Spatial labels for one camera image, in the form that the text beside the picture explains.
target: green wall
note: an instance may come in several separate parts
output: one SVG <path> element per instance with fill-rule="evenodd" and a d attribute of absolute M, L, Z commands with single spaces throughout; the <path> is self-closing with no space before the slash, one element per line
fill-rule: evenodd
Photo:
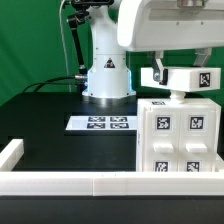
<path fill-rule="evenodd" d="M 0 0 L 0 105 L 33 83 L 65 76 L 65 60 L 59 27 L 60 0 Z M 74 12 L 67 8 L 67 15 Z M 71 33 L 64 22 L 65 39 L 69 56 L 70 75 L 76 74 L 77 60 Z M 92 63 L 91 33 L 88 24 L 80 27 L 81 45 L 88 67 Z M 224 71 L 224 48 L 213 50 L 208 66 L 222 67 Z M 193 50 L 165 52 L 165 65 L 191 66 Z M 141 88 L 139 70 L 150 66 L 148 53 L 127 53 L 127 64 L 133 73 L 133 87 L 138 92 L 158 91 Z M 204 93 L 206 97 L 224 106 L 224 81 L 222 89 Z M 68 87 L 47 86 L 43 91 L 69 91 Z"/>

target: black table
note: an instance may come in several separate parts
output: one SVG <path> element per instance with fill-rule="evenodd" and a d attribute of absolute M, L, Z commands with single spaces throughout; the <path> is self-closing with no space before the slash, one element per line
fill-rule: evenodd
<path fill-rule="evenodd" d="M 0 108 L 0 146 L 24 139 L 25 153 L 14 172 L 134 171 L 136 131 L 65 131 L 65 126 L 70 115 L 134 116 L 136 111 L 136 102 L 100 106 L 77 94 L 20 94 Z M 220 154 L 222 136 L 221 128 Z M 223 209 L 224 197 L 208 196 L 4 196 L 0 223 L 217 224 L 223 223 Z"/>

